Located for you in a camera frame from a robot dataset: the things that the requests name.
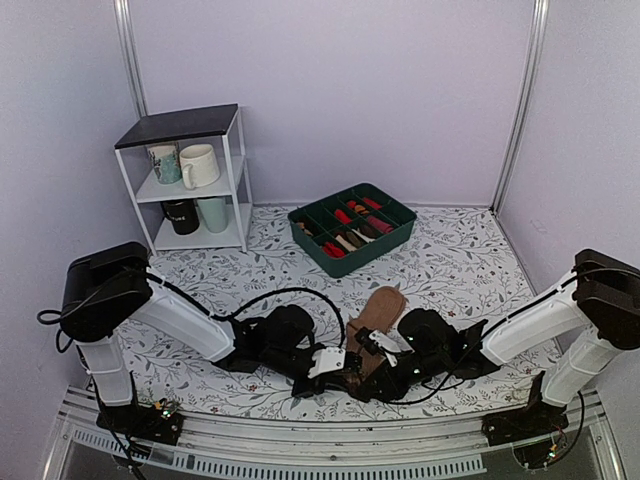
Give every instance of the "mug handle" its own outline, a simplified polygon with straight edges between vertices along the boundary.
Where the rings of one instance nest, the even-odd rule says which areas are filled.
[[[193,165],[191,165],[190,163],[182,168],[182,180],[184,181],[184,186],[187,188],[187,190],[193,190],[194,188],[196,188],[196,186],[193,184],[193,181],[191,180],[191,170],[193,170]]]

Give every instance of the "green storage box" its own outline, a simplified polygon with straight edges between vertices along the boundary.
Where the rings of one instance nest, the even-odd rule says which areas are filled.
[[[373,200],[381,208],[371,208],[364,201],[364,198]],[[350,201],[355,201],[356,204],[365,207],[369,213],[365,215],[357,214],[347,206],[347,202]],[[347,224],[341,223],[335,216],[336,210],[344,212],[351,221]],[[367,217],[370,215],[391,225],[393,231],[383,234],[376,229],[374,231],[377,234],[377,238],[371,243],[365,243],[355,252],[348,252],[336,240],[336,235],[341,233],[344,238],[347,232],[353,232],[354,229],[358,229],[363,224],[371,226],[367,221]],[[416,214],[374,185],[361,183],[298,208],[289,213],[288,218],[293,239],[296,243],[330,277],[340,278],[409,240]],[[313,236],[307,235],[298,226],[299,222],[304,223],[306,230],[312,233]],[[345,256],[333,258],[327,255],[322,249],[326,242],[331,242],[336,247],[339,247],[345,253]]]

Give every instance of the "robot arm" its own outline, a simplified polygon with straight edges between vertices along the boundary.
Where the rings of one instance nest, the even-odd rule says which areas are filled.
[[[411,351],[380,332],[359,332],[356,338],[370,353],[396,356],[367,378],[358,396],[393,402],[412,384],[443,372],[478,378],[545,340],[586,327],[560,361],[536,377],[526,407],[488,415],[483,423],[491,444],[565,428],[566,406],[578,391],[617,355],[640,347],[640,271],[584,250],[556,285],[486,327],[483,320],[458,332],[434,310],[416,309],[398,324]]]
[[[175,444],[182,420],[172,408],[138,405],[133,379],[113,335],[127,319],[180,340],[225,370],[253,372],[265,365],[293,378],[294,388],[299,382],[343,370],[347,363],[342,348],[314,342],[313,320],[302,308],[278,307],[266,318],[244,322],[211,314],[163,281],[149,267],[146,249],[137,243],[76,260],[67,272],[59,321],[48,323],[59,323],[84,358],[101,407],[98,424],[153,441]],[[309,346],[301,347],[304,338],[310,340]]]

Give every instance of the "light blue mug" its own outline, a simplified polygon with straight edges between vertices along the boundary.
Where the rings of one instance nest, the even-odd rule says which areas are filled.
[[[211,233],[224,232],[229,224],[227,201],[224,197],[199,198],[198,208],[204,224]]]
[[[177,143],[151,145],[147,147],[147,153],[159,183],[169,185],[182,178]]]

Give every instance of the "red item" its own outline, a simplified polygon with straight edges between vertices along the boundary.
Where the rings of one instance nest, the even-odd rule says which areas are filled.
[[[342,223],[344,223],[345,225],[347,223],[351,223],[351,219],[347,216],[346,213],[344,213],[342,210],[338,209],[335,212],[333,212],[333,214],[336,216],[336,218],[338,220],[340,220]]]
[[[367,217],[367,222],[369,222],[372,226],[374,226],[377,230],[382,233],[391,233],[393,232],[393,227],[386,222],[383,222],[379,218],[370,215]]]
[[[345,253],[331,242],[326,242],[322,250],[331,258],[342,258],[345,256]]]
[[[371,200],[370,198],[364,197],[362,199],[362,201],[364,203],[366,203],[367,205],[369,205],[371,208],[375,208],[376,210],[380,210],[382,208],[382,205],[380,205],[377,202],[374,202],[373,200]]]
[[[369,213],[366,208],[364,208],[362,205],[358,205],[355,200],[349,200],[347,202],[347,207],[355,211],[358,215],[366,215]]]

